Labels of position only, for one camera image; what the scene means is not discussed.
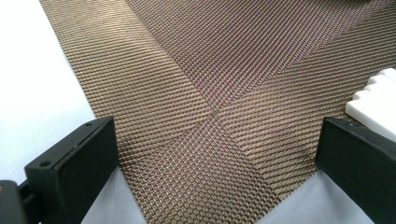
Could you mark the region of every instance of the mesh panel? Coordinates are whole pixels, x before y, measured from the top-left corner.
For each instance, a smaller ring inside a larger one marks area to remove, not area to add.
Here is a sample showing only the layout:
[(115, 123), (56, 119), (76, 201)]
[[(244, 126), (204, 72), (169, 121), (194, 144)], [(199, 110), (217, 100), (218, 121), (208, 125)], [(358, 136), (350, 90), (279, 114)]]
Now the mesh panel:
[(315, 171), (323, 116), (396, 63), (392, 1), (53, 1), (154, 223), (254, 222)]

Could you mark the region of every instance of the white background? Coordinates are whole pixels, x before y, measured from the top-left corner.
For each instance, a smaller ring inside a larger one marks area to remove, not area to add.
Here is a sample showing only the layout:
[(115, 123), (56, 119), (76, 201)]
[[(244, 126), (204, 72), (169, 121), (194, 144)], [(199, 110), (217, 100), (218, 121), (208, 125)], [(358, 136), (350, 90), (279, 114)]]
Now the white background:
[[(94, 114), (37, 0), (0, 1), (0, 179)], [(120, 169), (84, 223), (144, 223)], [(325, 174), (308, 179), (260, 223), (372, 223)]]

